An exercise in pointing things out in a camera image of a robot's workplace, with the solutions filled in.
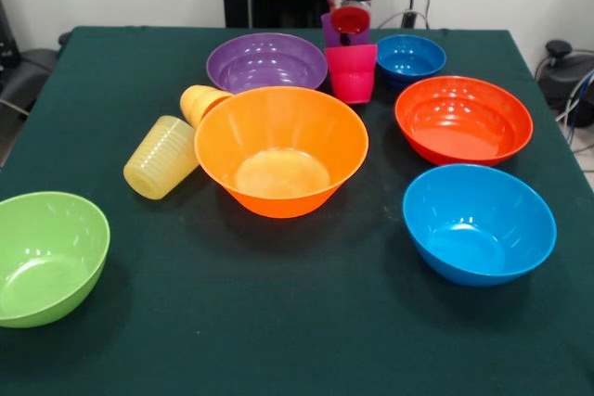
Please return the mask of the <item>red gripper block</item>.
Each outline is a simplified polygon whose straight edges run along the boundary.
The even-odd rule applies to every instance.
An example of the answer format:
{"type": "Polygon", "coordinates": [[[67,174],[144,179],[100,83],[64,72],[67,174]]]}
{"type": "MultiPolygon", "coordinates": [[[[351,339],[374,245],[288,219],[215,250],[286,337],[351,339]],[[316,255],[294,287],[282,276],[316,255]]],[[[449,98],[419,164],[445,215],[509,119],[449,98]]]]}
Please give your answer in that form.
{"type": "Polygon", "coordinates": [[[360,6],[342,6],[330,13],[330,23],[340,33],[341,45],[349,46],[352,44],[350,34],[359,34],[368,28],[370,14],[360,6]]]}

